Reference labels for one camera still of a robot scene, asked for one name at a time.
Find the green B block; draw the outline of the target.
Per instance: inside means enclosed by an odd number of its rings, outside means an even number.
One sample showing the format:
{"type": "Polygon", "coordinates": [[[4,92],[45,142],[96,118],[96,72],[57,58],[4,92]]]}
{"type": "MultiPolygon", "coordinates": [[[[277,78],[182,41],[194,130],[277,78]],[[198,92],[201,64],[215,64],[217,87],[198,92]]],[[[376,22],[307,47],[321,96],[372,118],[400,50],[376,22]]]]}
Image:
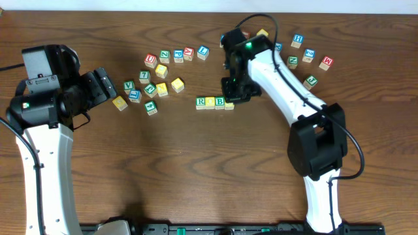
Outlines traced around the green B block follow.
{"type": "Polygon", "coordinates": [[[215,97],[215,109],[224,110],[225,109],[225,98],[224,97],[215,97]]]}

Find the yellow O block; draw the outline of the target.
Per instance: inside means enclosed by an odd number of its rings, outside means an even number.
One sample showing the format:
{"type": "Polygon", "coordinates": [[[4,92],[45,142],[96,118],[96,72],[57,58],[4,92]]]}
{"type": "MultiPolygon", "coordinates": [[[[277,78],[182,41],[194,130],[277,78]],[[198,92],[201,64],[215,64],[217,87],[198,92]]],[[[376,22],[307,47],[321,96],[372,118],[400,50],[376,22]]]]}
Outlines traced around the yellow O block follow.
{"type": "Polygon", "coordinates": [[[206,110],[213,110],[215,106],[216,106],[215,97],[205,97],[205,109],[206,110]]]}

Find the green R block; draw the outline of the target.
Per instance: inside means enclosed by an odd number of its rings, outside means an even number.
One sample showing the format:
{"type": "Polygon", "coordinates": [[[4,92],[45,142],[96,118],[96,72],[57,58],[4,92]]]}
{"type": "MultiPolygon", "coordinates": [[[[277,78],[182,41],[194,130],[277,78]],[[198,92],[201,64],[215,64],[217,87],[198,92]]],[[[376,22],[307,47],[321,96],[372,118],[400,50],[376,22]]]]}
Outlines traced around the green R block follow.
{"type": "Polygon", "coordinates": [[[195,103],[197,110],[204,110],[206,108],[206,99],[204,97],[197,97],[195,103]]]}

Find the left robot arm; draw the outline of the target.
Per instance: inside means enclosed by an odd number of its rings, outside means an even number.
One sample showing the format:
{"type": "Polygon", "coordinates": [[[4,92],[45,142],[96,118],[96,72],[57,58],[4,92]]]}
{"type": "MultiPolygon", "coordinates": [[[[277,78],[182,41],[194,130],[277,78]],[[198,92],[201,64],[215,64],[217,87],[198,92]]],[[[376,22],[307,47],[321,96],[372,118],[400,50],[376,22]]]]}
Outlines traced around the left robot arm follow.
{"type": "Polygon", "coordinates": [[[106,71],[80,74],[74,50],[59,44],[22,50],[27,79],[16,87],[6,126],[24,166],[26,234],[81,234],[71,174],[74,117],[116,97],[106,71]]]}

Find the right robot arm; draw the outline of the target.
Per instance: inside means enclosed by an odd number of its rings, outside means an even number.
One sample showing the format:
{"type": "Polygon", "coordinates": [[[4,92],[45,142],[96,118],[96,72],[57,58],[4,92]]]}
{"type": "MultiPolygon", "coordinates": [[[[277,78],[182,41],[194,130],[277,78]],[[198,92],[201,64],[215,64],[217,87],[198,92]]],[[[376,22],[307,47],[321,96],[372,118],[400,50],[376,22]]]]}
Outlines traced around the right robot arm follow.
{"type": "Polygon", "coordinates": [[[315,232],[337,230],[342,224],[337,185],[329,185],[329,180],[339,176],[342,158],[347,154],[341,106],[328,106],[307,90],[266,36],[246,39],[236,28],[222,35],[220,44],[225,50],[225,68],[230,72],[221,80],[226,102],[248,102],[262,92],[270,96],[290,126],[287,155],[304,178],[306,222],[315,232]]]}

